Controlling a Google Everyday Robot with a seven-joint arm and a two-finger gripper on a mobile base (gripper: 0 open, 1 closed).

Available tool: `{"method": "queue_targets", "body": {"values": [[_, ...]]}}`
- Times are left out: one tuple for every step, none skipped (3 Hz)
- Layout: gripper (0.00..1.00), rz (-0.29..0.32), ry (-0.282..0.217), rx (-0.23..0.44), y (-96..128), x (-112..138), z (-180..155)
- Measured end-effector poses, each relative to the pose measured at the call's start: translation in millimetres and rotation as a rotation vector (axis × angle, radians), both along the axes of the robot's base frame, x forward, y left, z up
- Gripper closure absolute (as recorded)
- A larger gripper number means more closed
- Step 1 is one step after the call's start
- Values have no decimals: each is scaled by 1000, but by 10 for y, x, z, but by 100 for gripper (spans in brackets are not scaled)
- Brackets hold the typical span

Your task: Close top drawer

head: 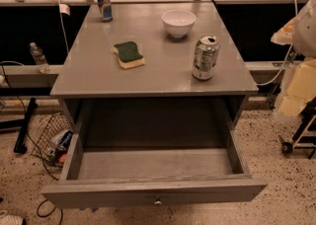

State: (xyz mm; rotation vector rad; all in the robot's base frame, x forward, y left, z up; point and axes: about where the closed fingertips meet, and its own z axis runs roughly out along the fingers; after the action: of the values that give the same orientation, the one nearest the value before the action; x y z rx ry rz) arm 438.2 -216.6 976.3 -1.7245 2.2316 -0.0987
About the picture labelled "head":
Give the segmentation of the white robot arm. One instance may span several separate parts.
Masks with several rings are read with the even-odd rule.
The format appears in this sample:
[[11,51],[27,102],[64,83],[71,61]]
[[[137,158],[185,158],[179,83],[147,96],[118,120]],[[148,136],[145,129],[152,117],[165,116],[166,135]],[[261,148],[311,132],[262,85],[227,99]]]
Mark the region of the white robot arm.
[[271,42],[291,44],[304,60],[290,64],[283,74],[276,97],[278,116],[298,116],[316,98],[316,0],[308,0],[298,15],[273,34]]

